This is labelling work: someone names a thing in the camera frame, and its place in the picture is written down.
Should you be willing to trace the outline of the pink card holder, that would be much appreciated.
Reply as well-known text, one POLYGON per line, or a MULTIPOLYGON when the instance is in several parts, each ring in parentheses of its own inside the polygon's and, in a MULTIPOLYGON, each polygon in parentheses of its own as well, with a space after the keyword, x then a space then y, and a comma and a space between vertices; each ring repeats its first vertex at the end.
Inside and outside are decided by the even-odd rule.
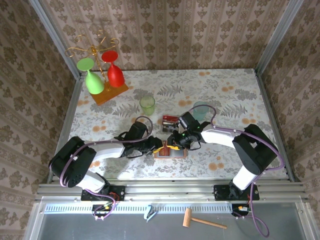
MULTIPOLYGON (((163 140, 162 143, 163 143, 163 147, 164 148, 168 148, 166 140, 163 140)), ((174 158, 182 158, 182 159, 184 159, 186 157, 187 157, 187 151, 185 149, 183 149, 183 150, 170 149, 170 157, 168 157, 168 158, 160 158, 160 159, 174 159, 174 158)))

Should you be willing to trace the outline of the dark grey credit card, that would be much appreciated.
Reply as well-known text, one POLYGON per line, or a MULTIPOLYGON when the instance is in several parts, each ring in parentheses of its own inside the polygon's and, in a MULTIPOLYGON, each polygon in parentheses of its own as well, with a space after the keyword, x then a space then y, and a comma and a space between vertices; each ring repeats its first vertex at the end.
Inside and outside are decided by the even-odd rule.
POLYGON ((173 131, 179 130, 179 123, 178 122, 166 122, 162 123, 162 131, 164 133, 172 133, 173 131))

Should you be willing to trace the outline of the clear plastic card box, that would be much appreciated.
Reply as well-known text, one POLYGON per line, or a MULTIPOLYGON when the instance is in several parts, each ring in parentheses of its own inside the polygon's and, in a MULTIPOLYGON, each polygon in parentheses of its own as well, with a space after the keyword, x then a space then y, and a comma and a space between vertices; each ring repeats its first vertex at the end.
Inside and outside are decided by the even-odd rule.
POLYGON ((179 131, 179 120, 176 115, 166 115, 162 116, 161 127, 163 133, 173 133, 173 131, 179 131))

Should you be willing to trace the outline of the floral patterned tablecloth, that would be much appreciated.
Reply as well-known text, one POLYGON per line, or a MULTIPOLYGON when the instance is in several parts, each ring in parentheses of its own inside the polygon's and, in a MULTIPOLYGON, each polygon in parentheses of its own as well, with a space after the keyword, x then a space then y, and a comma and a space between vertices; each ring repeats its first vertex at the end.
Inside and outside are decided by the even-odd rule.
MULTIPOLYGON (((66 117, 71 125, 69 136, 85 141, 108 140, 127 131, 135 120, 143 121, 140 100, 155 99, 155 111, 145 121, 153 125, 153 135, 162 140, 163 115, 178 116, 202 101, 211 106, 206 121, 215 125, 242 130, 255 124, 275 141, 273 125, 253 69, 201 70, 137 70, 124 73, 128 90, 102 105, 97 105, 85 84, 76 87, 70 106, 74 113, 66 117)), ((240 170, 241 160, 230 147, 218 144, 195 145, 184 158, 154 158, 151 155, 134 159, 96 160, 93 172, 107 179, 231 179, 240 170)))

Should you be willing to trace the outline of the teal textured plastic cup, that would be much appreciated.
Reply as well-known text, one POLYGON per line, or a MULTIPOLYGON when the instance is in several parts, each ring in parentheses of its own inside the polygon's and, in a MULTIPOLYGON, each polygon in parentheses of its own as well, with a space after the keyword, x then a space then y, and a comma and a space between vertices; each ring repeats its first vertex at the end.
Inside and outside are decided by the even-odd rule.
POLYGON ((209 111, 208 104, 204 101, 197 101, 193 105, 193 117, 197 121, 202 121, 209 111))

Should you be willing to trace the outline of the green translucent plastic cup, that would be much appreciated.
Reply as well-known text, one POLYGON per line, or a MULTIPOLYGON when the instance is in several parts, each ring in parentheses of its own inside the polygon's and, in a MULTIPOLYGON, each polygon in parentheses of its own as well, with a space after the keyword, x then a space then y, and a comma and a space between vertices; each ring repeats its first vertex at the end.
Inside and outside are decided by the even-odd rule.
POLYGON ((156 107, 156 101, 153 96, 151 95, 143 96, 140 99, 139 104, 143 113, 146 116, 151 116, 154 113, 155 107, 156 107))

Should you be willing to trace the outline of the blue white clip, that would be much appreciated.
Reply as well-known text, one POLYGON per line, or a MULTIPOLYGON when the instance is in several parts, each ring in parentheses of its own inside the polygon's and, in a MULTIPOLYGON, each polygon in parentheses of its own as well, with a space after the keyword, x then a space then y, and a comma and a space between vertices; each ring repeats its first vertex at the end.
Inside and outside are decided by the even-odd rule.
POLYGON ((145 221, 148 223, 156 214, 157 214, 157 210, 155 210, 155 208, 149 204, 147 207, 146 207, 146 212, 144 213, 144 219, 145 221))

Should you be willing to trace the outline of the wooden mallet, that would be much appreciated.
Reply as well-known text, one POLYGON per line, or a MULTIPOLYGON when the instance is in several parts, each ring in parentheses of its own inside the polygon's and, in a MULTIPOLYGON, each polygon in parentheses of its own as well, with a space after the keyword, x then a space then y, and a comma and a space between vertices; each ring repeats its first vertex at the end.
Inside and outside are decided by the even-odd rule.
POLYGON ((209 226, 213 226, 213 227, 217 227, 217 228, 221 228, 221 229, 225 229, 225 230, 228 228, 226 225, 223 225, 223 224, 219 224, 219 223, 215 223, 215 222, 211 222, 211 221, 202 220, 202 219, 199 219, 199 218, 192 217, 192 209, 191 208, 186 208, 186 210, 184 212, 182 226, 186 227, 186 228, 189 228, 190 225, 191 225, 191 221, 197 222, 197 223, 201 223, 201 224, 205 224, 205 225, 209 225, 209 226))

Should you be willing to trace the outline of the red plastic goblet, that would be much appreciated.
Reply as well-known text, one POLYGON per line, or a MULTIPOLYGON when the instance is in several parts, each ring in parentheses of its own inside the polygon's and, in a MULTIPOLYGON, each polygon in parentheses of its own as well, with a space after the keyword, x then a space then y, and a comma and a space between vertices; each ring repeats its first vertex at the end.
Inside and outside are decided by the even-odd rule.
POLYGON ((118 59, 118 53, 114 50, 108 50, 102 54, 101 59, 105 63, 110 64, 107 71, 109 84, 114 88, 119 88, 124 85, 125 78, 123 72, 117 65, 115 65, 115 61, 118 59))

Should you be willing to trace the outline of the green plastic goblet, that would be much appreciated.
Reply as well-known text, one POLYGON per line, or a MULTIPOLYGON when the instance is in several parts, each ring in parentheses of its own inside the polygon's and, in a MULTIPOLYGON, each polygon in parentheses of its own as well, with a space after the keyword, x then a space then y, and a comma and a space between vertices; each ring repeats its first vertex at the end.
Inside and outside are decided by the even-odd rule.
POLYGON ((94 64, 95 62, 93 59, 86 57, 79 60, 76 66, 80 71, 87 72, 84 81, 88 92, 92 95, 98 95, 103 92, 105 86, 101 78, 91 71, 94 64))

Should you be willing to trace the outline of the grey metal shelf panel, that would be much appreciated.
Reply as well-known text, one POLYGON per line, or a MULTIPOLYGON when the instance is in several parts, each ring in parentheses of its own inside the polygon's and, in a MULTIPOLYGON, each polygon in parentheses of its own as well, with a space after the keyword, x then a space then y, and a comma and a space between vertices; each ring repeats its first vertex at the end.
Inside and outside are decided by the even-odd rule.
POLYGON ((195 217, 226 229, 191 222, 183 226, 182 214, 158 214, 146 222, 140 214, 114 214, 94 220, 89 214, 45 215, 37 240, 307 240, 301 224, 264 217, 270 232, 262 237, 251 219, 234 219, 228 214, 196 214, 195 217))

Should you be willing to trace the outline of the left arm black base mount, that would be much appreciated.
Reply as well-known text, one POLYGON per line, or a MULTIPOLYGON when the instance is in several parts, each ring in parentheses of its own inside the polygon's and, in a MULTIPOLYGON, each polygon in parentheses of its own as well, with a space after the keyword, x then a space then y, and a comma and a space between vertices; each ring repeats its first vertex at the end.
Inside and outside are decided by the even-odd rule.
POLYGON ((125 189, 126 187, 124 185, 110 185, 100 190, 97 193, 98 195, 95 195, 87 192, 86 190, 83 190, 81 193, 81 200, 82 201, 111 201, 110 198, 106 197, 106 196, 109 196, 114 198, 116 202, 124 201, 125 189))

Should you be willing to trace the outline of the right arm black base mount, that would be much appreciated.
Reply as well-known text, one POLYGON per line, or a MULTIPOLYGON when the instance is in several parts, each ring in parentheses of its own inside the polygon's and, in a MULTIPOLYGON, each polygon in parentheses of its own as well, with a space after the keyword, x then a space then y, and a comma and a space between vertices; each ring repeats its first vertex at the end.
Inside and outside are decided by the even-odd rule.
POLYGON ((216 201, 247 201, 251 196, 251 186, 244 191, 231 192, 230 186, 227 184, 217 184, 213 186, 213 195, 216 201))

